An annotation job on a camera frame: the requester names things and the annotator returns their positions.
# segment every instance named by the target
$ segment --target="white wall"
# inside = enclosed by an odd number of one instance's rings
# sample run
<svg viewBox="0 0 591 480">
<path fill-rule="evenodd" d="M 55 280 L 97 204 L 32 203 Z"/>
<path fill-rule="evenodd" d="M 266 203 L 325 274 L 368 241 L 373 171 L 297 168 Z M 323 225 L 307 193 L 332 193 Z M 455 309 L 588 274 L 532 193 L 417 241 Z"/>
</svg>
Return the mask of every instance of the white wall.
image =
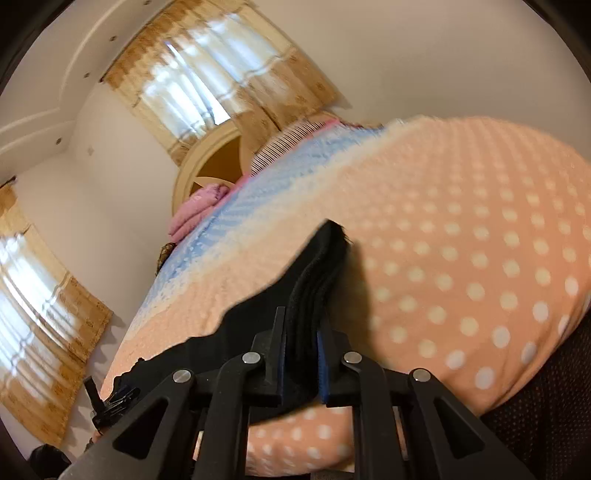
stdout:
<svg viewBox="0 0 591 480">
<path fill-rule="evenodd" d="M 490 115 L 591 159 L 591 84 L 522 0 L 254 0 L 345 97 L 339 115 Z"/>
<path fill-rule="evenodd" d="M 157 258 L 168 241 L 178 167 L 108 85 L 97 84 L 82 107 L 70 151 L 106 209 Z"/>
</svg>

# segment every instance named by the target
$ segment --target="striped pillow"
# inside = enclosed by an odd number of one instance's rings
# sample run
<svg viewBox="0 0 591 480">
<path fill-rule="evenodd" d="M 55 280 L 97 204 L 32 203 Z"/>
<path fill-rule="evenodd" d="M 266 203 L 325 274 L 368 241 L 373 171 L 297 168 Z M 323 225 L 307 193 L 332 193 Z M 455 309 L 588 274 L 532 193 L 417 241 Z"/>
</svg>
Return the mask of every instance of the striped pillow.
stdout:
<svg viewBox="0 0 591 480">
<path fill-rule="evenodd" d="M 306 136 L 320 130 L 326 122 L 300 120 L 271 138 L 254 156 L 251 163 L 251 175 L 254 177 L 271 165 L 283 154 L 295 148 Z"/>
</svg>

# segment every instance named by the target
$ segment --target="black fabric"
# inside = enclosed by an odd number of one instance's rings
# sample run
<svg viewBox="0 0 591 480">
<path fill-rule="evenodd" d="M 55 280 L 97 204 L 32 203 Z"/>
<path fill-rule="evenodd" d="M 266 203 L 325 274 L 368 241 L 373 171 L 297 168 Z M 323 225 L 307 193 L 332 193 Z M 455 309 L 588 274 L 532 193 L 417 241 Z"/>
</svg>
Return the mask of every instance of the black fabric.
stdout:
<svg viewBox="0 0 591 480">
<path fill-rule="evenodd" d="M 40 480 L 12 441 L 2 419 L 0 419 L 0 478 Z"/>
<path fill-rule="evenodd" d="M 591 314 L 482 421 L 539 480 L 591 478 Z"/>
<path fill-rule="evenodd" d="M 193 337 L 154 358 L 140 359 L 113 382 L 113 398 L 139 388 L 141 399 L 179 368 L 195 373 L 220 368 L 248 352 L 257 333 L 273 327 L 275 311 L 285 306 L 285 402 L 277 409 L 253 408 L 251 421 L 293 410 L 318 392 L 316 329 L 345 264 L 349 244 L 340 225 L 327 220 L 274 284 L 229 309 L 215 333 Z"/>
<path fill-rule="evenodd" d="M 65 453 L 48 444 L 34 449 L 28 463 L 33 471 L 44 479 L 59 477 L 72 464 Z"/>
</svg>

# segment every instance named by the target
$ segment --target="white polka dot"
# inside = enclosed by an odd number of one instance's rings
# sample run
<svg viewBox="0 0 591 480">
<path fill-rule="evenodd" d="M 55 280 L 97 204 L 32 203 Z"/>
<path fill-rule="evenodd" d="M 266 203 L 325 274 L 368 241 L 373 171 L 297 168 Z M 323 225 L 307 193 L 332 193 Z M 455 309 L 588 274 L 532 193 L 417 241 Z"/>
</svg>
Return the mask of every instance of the white polka dot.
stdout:
<svg viewBox="0 0 591 480">
<path fill-rule="evenodd" d="M 517 235 L 517 232 L 507 232 L 503 236 L 503 239 L 509 248 L 517 248 L 519 246 L 519 235 Z"/>
<path fill-rule="evenodd" d="M 404 343 L 408 338 L 408 333 L 404 327 L 394 327 L 390 330 L 390 340 L 394 343 Z"/>
<path fill-rule="evenodd" d="M 547 255 L 550 247 L 548 246 L 548 243 L 546 243 L 546 240 L 543 238 L 537 238 L 534 240 L 534 250 L 538 255 Z"/>
<path fill-rule="evenodd" d="M 514 195 L 510 189 L 501 189 L 501 198 L 506 202 L 513 201 Z"/>
<path fill-rule="evenodd" d="M 435 323 L 436 325 L 441 325 L 443 322 L 445 322 L 446 317 L 447 312 L 439 305 L 429 308 L 429 311 L 427 312 L 427 318 L 429 321 L 431 323 Z"/>
<path fill-rule="evenodd" d="M 506 260 L 503 262 L 503 271 L 507 277 L 515 278 L 519 276 L 519 264 L 515 260 Z"/>
<path fill-rule="evenodd" d="M 404 242 L 404 240 L 397 239 L 394 242 L 390 243 L 390 247 L 395 252 L 401 252 L 406 248 L 406 243 Z"/>
<path fill-rule="evenodd" d="M 564 202 L 560 199 L 552 200 L 552 205 L 554 205 L 554 210 L 557 212 L 562 212 L 564 210 Z"/>
<path fill-rule="evenodd" d="M 475 252 L 472 254 L 472 265 L 476 268 L 486 268 L 488 266 L 488 257 L 484 252 Z"/>
<path fill-rule="evenodd" d="M 424 233 L 432 233 L 435 230 L 435 225 L 432 221 L 427 220 L 421 223 L 420 229 Z"/>
<path fill-rule="evenodd" d="M 570 317 L 568 315 L 562 315 L 562 317 L 560 317 L 560 321 L 558 322 L 558 335 L 559 336 L 562 336 L 564 334 L 566 327 L 568 327 L 568 325 L 569 325 L 569 320 L 570 320 Z"/>
<path fill-rule="evenodd" d="M 435 278 L 435 283 L 441 291 L 450 290 L 453 287 L 453 279 L 446 273 L 442 273 Z"/>
<path fill-rule="evenodd" d="M 464 317 L 460 320 L 460 331 L 467 337 L 473 337 L 478 333 L 479 325 L 475 318 Z"/>
<path fill-rule="evenodd" d="M 319 460 L 319 459 L 322 458 L 322 455 L 320 454 L 320 451 L 316 447 L 308 447 L 306 449 L 306 452 L 308 453 L 308 456 L 310 458 L 315 458 L 316 460 Z"/>
<path fill-rule="evenodd" d="M 485 218 L 491 214 L 486 205 L 476 205 L 474 207 L 474 213 L 478 218 Z"/>
<path fill-rule="evenodd" d="M 298 441 L 301 440 L 301 428 L 296 427 L 291 431 L 291 438 Z"/>
<path fill-rule="evenodd" d="M 375 298 L 377 301 L 385 302 L 388 301 L 391 297 L 390 291 L 386 287 L 380 287 L 375 291 Z"/>
<path fill-rule="evenodd" d="M 417 309 L 418 303 L 410 295 L 406 295 L 398 302 L 398 308 L 406 313 L 414 312 Z"/>
<path fill-rule="evenodd" d="M 482 367 L 475 376 L 474 384 L 480 390 L 491 388 L 495 382 L 495 371 L 491 367 Z"/>
<path fill-rule="evenodd" d="M 399 220 L 396 222 L 396 226 L 403 232 L 408 232 L 410 230 L 410 222 L 408 220 Z"/>
<path fill-rule="evenodd" d="M 488 192 L 486 191 L 486 188 L 478 187 L 474 189 L 474 195 L 476 195 L 478 198 L 484 199 L 488 197 Z"/>
<path fill-rule="evenodd" d="M 382 317 L 377 315 L 372 315 L 369 319 L 369 328 L 370 330 L 377 330 L 379 326 L 382 325 Z"/>
<path fill-rule="evenodd" d="M 548 285 L 550 285 L 550 282 L 552 281 L 552 276 L 550 275 L 550 272 L 547 269 L 540 267 L 535 271 L 535 280 L 538 283 L 538 285 L 541 285 L 542 287 L 547 287 Z"/>
<path fill-rule="evenodd" d="M 532 213 L 530 216 L 531 224 L 536 228 L 543 228 L 545 225 L 544 216 L 540 213 Z"/>
<path fill-rule="evenodd" d="M 474 236 L 478 240 L 484 241 L 484 240 L 487 240 L 489 237 L 488 228 L 486 228 L 485 226 L 476 226 L 476 227 L 474 227 L 473 231 L 474 231 Z"/>
<path fill-rule="evenodd" d="M 484 287 L 479 283 L 470 283 L 466 287 L 466 293 L 474 301 L 482 300 L 485 295 Z"/>
<path fill-rule="evenodd" d="M 521 363 L 529 364 L 534 359 L 537 349 L 534 342 L 527 342 L 521 351 Z"/>
<path fill-rule="evenodd" d="M 568 263 L 573 263 L 577 260 L 577 252 L 571 247 L 564 247 L 562 249 L 562 256 Z"/>
<path fill-rule="evenodd" d="M 466 354 L 461 350 L 454 350 L 446 357 L 445 364 L 451 370 L 458 370 L 464 365 L 465 361 Z"/>
<path fill-rule="evenodd" d="M 567 277 L 564 281 L 564 289 L 569 297 L 574 297 L 579 293 L 579 282 L 574 277 Z"/>
<path fill-rule="evenodd" d="M 457 260 L 457 250 L 453 247 L 443 247 L 441 249 L 441 256 L 448 262 Z"/>
<path fill-rule="evenodd" d="M 319 439 L 328 440 L 330 437 L 332 437 L 332 429 L 328 425 L 318 425 L 316 434 L 318 435 Z"/>
<path fill-rule="evenodd" d="M 431 340 L 423 339 L 418 343 L 418 354 L 423 358 L 433 358 L 437 353 L 437 345 Z"/>
<path fill-rule="evenodd" d="M 412 267 L 408 270 L 408 279 L 412 282 L 422 282 L 425 280 L 425 272 L 420 267 Z"/>
<path fill-rule="evenodd" d="M 450 203 L 447 205 L 447 211 L 452 215 L 459 215 L 462 212 L 462 207 L 459 203 Z"/>
<path fill-rule="evenodd" d="M 423 210 L 427 213 L 435 213 L 437 211 L 437 206 L 433 202 L 429 202 L 423 205 Z"/>
<path fill-rule="evenodd" d="M 517 221 L 517 212 L 511 208 L 503 208 L 503 217 L 508 222 L 515 222 Z"/>
<path fill-rule="evenodd" d="M 445 231 L 448 235 L 457 235 L 461 231 L 460 226 L 455 222 L 446 223 L 443 226 L 443 228 L 445 229 Z"/>
<path fill-rule="evenodd" d="M 507 327 L 501 325 L 492 331 L 492 343 L 497 348 L 505 348 L 507 345 L 509 345 L 510 340 L 511 333 Z"/>
<path fill-rule="evenodd" d="M 384 240 L 382 240 L 380 237 L 376 237 L 373 240 L 371 240 L 371 246 L 374 248 L 380 248 L 381 246 L 383 246 L 384 244 Z"/>
<path fill-rule="evenodd" d="M 427 242 L 417 242 L 414 244 L 413 250 L 417 255 L 427 255 L 431 251 L 431 247 Z"/>
<path fill-rule="evenodd" d="M 532 313 L 534 314 L 536 321 L 542 323 L 548 320 L 548 317 L 550 316 L 550 309 L 548 308 L 548 304 L 546 302 L 537 301 L 534 304 Z"/>
<path fill-rule="evenodd" d="M 351 448 L 349 445 L 345 445 L 344 443 L 339 443 L 336 447 L 336 453 L 340 458 L 346 458 L 349 456 Z"/>
<path fill-rule="evenodd" d="M 528 193 L 525 198 L 527 199 L 527 203 L 529 203 L 532 207 L 537 207 L 540 205 L 540 197 L 535 193 Z"/>
<path fill-rule="evenodd" d="M 316 418 L 316 410 L 308 408 L 302 416 L 305 420 L 314 420 Z"/>
<path fill-rule="evenodd" d="M 367 258 L 365 262 L 363 262 L 363 266 L 366 268 L 366 270 L 373 270 L 376 265 L 378 265 L 378 263 L 374 258 L 371 257 Z"/>
<path fill-rule="evenodd" d="M 503 310 L 508 312 L 515 310 L 518 304 L 517 295 L 515 295 L 512 291 L 504 291 L 501 294 L 500 302 L 501 308 Z"/>
<path fill-rule="evenodd" d="M 561 220 L 558 222 L 558 231 L 563 235 L 570 235 L 570 222 Z"/>
</svg>

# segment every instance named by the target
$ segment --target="black mesh fabric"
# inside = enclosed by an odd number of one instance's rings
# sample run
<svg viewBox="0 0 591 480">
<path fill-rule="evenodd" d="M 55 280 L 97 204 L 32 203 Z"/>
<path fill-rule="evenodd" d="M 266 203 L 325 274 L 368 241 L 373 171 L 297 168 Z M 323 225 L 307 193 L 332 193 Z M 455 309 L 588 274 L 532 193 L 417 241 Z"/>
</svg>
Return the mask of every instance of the black mesh fabric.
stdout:
<svg viewBox="0 0 591 480">
<path fill-rule="evenodd" d="M 538 480 L 591 478 L 591 314 L 482 421 Z"/>
</svg>

